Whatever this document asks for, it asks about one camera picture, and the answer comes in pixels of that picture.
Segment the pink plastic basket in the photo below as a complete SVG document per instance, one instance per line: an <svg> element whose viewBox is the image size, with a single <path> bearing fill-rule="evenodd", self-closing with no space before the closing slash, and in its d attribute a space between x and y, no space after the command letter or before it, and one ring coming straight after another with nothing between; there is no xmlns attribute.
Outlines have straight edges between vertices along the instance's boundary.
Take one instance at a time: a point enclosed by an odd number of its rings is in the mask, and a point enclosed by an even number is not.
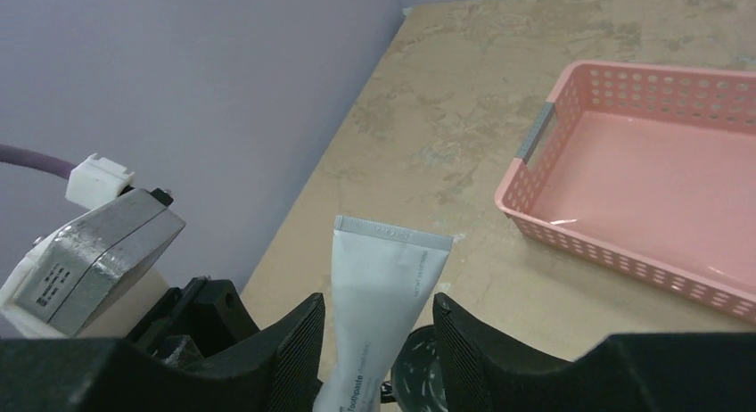
<svg viewBox="0 0 756 412"><path fill-rule="evenodd" d="M566 67L495 192L526 236L755 320L755 75Z"/></svg>

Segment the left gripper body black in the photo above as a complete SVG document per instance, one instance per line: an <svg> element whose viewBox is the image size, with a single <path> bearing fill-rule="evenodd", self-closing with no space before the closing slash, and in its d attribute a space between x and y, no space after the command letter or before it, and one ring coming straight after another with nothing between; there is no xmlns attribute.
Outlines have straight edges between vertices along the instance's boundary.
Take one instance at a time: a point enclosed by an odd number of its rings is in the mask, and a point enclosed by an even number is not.
<svg viewBox="0 0 756 412"><path fill-rule="evenodd" d="M194 362L258 332L233 282L203 276L169 288L126 340L163 362Z"/></svg>

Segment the white toothpaste black cap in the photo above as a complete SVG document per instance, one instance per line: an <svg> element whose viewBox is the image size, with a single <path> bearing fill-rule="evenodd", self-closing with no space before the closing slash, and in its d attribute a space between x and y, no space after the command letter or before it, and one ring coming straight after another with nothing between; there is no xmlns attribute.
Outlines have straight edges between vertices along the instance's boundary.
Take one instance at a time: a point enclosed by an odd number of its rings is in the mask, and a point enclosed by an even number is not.
<svg viewBox="0 0 756 412"><path fill-rule="evenodd" d="M331 297L336 359L315 411L377 411L381 386L440 280L448 235L339 215Z"/></svg>

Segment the dark green mug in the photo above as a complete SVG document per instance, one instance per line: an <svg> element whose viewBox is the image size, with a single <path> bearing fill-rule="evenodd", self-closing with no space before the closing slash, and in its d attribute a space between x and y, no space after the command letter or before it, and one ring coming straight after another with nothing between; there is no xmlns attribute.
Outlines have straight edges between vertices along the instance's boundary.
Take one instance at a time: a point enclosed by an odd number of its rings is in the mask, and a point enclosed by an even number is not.
<svg viewBox="0 0 756 412"><path fill-rule="evenodd" d="M393 397L400 411L448 412L433 325L415 329L390 371Z"/></svg>

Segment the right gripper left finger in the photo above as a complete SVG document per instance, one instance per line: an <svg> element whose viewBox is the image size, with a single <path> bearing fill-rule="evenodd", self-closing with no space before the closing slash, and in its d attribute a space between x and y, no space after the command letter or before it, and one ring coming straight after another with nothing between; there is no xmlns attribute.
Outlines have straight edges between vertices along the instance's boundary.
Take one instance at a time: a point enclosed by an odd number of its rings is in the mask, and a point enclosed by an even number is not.
<svg viewBox="0 0 756 412"><path fill-rule="evenodd" d="M313 293L275 324L179 368L116 338L1 343L3 411L310 411L325 326Z"/></svg>

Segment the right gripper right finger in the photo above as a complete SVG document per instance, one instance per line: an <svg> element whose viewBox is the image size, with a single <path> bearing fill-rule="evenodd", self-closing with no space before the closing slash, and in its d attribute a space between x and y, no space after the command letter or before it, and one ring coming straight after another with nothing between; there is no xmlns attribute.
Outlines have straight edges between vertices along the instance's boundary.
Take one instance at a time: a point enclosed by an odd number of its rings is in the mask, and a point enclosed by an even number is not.
<svg viewBox="0 0 756 412"><path fill-rule="evenodd" d="M612 334L570 362L433 299L451 411L753 411L754 333Z"/></svg>

